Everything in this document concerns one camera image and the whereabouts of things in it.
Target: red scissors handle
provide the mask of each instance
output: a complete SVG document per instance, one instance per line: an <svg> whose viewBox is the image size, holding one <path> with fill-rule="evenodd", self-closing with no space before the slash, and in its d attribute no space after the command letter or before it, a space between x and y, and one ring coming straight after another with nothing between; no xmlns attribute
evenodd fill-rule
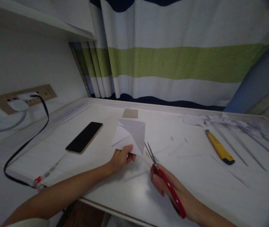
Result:
<svg viewBox="0 0 269 227"><path fill-rule="evenodd" d="M154 164L152 165L152 167L153 167L153 170L154 170L155 174L158 175L159 177L161 177L164 180L164 182L167 185L167 187L168 187L174 201L176 202L177 206L170 199L174 209L176 210L176 212L178 213L178 215L182 219L186 218L185 209L184 209L184 207L183 207L183 205L182 205L176 191L174 190L173 186L171 185L170 181L168 180L168 178L166 177L166 175L163 173L163 171L161 169L157 169Z"/></svg>

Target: plug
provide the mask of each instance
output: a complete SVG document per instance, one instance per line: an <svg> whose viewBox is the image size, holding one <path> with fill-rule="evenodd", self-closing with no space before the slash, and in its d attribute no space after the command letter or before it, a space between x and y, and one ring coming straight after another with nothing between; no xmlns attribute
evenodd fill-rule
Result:
<svg viewBox="0 0 269 227"><path fill-rule="evenodd" d="M36 97L31 97L31 95L39 95L39 94L36 92L27 92L27 93L17 95L17 98L21 100L32 100L36 98Z"/></svg>
<svg viewBox="0 0 269 227"><path fill-rule="evenodd" d="M15 111L24 111L29 107L29 105L24 100L20 99L9 101L7 104Z"/></svg>

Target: scissor blade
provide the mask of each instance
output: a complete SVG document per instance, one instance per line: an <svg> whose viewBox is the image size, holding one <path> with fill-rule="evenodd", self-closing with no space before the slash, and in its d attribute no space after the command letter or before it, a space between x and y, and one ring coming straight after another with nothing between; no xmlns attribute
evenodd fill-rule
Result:
<svg viewBox="0 0 269 227"><path fill-rule="evenodd" d="M155 158L154 158L154 155L153 155L153 153L152 153L152 151L151 151L151 148L150 148L150 146L149 146L149 143L146 143L145 141L144 141L144 143L145 143L145 146L146 146L146 148L147 148L147 151L148 151L148 153L149 153L149 156L150 156L151 160L152 160L153 163L156 165L157 162L156 162L156 160L155 160Z"/></svg>

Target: blue wall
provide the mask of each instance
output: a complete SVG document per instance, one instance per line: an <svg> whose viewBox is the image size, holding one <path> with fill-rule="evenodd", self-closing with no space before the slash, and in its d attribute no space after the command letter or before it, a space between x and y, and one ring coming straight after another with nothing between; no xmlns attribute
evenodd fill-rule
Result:
<svg viewBox="0 0 269 227"><path fill-rule="evenodd" d="M247 73L224 112L246 113L269 93L269 48Z"/></svg>

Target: yellow utility knife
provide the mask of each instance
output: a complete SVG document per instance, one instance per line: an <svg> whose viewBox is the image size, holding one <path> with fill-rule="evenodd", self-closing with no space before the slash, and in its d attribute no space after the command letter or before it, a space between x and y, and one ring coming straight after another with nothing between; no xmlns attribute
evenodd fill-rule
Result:
<svg viewBox="0 0 269 227"><path fill-rule="evenodd" d="M234 164L235 160L223 147L220 141L214 136L214 134L212 134L208 129L205 132L211 144L213 145L213 148L216 150L218 156L220 157L220 159L228 165Z"/></svg>

